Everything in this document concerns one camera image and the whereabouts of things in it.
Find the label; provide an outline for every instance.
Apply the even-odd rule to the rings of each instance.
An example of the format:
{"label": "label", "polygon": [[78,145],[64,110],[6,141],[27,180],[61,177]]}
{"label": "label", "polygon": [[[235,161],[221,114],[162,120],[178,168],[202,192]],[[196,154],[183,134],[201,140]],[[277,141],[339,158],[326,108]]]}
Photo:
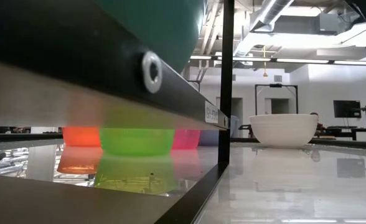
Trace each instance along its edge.
{"label": "label", "polygon": [[218,123],[218,108],[208,101],[205,101],[205,122]]}

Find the air duct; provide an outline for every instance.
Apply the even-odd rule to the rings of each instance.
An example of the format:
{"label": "air duct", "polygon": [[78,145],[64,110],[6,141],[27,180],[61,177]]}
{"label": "air duct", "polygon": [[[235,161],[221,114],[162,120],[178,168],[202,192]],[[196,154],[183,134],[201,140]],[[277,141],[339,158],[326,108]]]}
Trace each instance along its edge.
{"label": "air duct", "polygon": [[261,9],[251,14],[250,33],[238,44],[234,56],[244,57],[251,50],[254,41],[251,31],[265,29],[273,31],[274,23],[280,17],[283,9],[294,0],[264,0]]}

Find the pink bowl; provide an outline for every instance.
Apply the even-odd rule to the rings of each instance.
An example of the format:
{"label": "pink bowl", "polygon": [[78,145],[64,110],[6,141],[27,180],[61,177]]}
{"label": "pink bowl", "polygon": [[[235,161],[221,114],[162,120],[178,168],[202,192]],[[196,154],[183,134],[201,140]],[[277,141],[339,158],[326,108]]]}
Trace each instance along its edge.
{"label": "pink bowl", "polygon": [[200,130],[176,130],[172,149],[196,149],[200,133]]}

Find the white bowl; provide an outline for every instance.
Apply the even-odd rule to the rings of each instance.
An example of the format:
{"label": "white bowl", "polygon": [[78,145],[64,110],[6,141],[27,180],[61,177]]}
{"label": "white bowl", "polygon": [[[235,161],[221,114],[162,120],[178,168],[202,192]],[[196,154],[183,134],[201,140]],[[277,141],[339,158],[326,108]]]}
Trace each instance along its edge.
{"label": "white bowl", "polygon": [[266,114],[250,117],[253,134],[271,147],[300,147],[317,128],[317,116],[310,114]]}

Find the computer monitor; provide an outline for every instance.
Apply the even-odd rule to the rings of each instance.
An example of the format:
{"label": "computer monitor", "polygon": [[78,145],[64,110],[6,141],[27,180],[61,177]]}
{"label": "computer monitor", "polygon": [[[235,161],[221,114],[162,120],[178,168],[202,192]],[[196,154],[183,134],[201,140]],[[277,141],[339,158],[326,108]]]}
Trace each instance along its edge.
{"label": "computer monitor", "polygon": [[362,112],[358,100],[334,100],[336,118],[361,118]]}

